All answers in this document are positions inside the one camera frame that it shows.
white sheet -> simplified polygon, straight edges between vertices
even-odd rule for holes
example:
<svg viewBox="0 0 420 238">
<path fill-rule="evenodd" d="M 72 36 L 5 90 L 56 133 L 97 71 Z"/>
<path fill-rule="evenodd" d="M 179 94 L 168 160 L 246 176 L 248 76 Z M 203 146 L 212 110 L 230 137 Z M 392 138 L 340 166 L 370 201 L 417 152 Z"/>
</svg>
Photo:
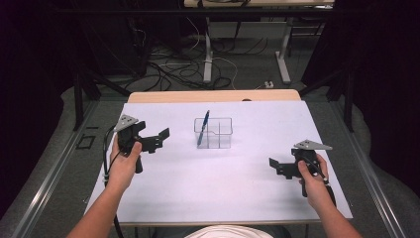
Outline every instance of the white sheet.
<svg viewBox="0 0 420 238">
<path fill-rule="evenodd" d="M 231 117 L 230 149 L 197 149 L 194 119 Z M 293 163 L 290 149 L 305 139 L 322 143 L 304 101 L 126 103 L 122 111 L 146 121 L 143 137 L 169 128 L 154 154 L 142 154 L 118 208 L 121 223 L 267 223 L 319 221 L 297 178 L 278 176 L 268 158 Z M 329 162 L 325 151 L 317 151 Z M 86 210 L 103 190 L 100 173 Z M 353 218 L 329 164 L 339 210 Z"/>
</svg>

hand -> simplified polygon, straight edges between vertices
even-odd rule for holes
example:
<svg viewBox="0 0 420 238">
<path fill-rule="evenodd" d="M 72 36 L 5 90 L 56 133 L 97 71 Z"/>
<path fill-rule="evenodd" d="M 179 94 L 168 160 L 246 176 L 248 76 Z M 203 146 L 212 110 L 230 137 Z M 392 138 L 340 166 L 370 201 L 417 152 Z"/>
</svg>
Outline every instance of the hand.
<svg viewBox="0 0 420 238">
<path fill-rule="evenodd" d="M 118 147 L 118 136 L 115 135 L 110 156 L 110 165 L 112 164 L 112 167 L 109 173 L 107 187 L 124 192 L 127 187 L 130 186 L 136 170 L 136 161 L 141 151 L 142 144 L 136 142 L 133 146 L 131 154 L 128 157 L 125 157 L 120 153 L 120 148 Z"/>
<path fill-rule="evenodd" d="M 318 154 L 317 159 L 319 161 L 322 173 L 326 178 L 328 178 L 327 162 Z M 333 204 L 333 201 L 331 200 L 330 194 L 328 193 L 321 176 L 317 175 L 316 177 L 313 177 L 310 174 L 304 161 L 300 161 L 298 163 L 298 168 L 300 173 L 302 174 L 303 179 L 305 179 L 305 187 L 306 193 L 308 194 L 309 204 L 315 210 L 317 210 L 321 205 L 326 205 L 330 203 Z"/>
</svg>

pen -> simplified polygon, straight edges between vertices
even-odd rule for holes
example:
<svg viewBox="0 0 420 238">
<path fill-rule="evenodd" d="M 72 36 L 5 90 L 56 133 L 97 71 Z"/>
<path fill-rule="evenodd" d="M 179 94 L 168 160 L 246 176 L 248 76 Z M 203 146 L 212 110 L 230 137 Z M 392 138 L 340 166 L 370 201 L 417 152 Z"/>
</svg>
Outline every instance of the pen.
<svg viewBox="0 0 420 238">
<path fill-rule="evenodd" d="M 201 145 L 201 140 L 203 140 L 204 129 L 206 128 L 207 121 L 209 120 L 210 110 L 207 110 L 206 116 L 204 117 L 203 126 L 201 127 L 200 136 L 198 137 L 197 146 Z"/>
</svg>

transparent box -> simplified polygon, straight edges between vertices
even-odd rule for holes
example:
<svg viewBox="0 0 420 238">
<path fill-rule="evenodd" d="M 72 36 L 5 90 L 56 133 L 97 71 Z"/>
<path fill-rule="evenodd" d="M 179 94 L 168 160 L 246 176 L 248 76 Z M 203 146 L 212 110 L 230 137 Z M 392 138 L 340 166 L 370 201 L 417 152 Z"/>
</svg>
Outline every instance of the transparent box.
<svg viewBox="0 0 420 238">
<path fill-rule="evenodd" d="M 204 118 L 195 118 L 194 132 L 198 149 L 231 148 L 232 118 L 209 118 L 202 131 Z"/>
</svg>

black curtain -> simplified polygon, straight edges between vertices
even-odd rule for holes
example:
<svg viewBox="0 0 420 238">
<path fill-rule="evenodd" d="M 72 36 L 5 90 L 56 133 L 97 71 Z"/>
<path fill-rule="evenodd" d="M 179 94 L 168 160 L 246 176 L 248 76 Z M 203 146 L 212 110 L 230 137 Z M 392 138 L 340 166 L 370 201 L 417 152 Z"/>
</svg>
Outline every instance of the black curtain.
<svg viewBox="0 0 420 238">
<path fill-rule="evenodd" d="M 420 8 L 417 1 L 341 0 L 343 10 L 365 14 L 329 19 L 302 78 L 313 85 L 350 66 L 355 73 L 354 102 L 371 133 L 370 157 L 420 196 L 418 78 Z M 346 90 L 338 76 L 327 83 Z"/>
<path fill-rule="evenodd" d="M 47 146 L 72 86 L 36 1 L 0 2 L 2 217 Z"/>
</svg>

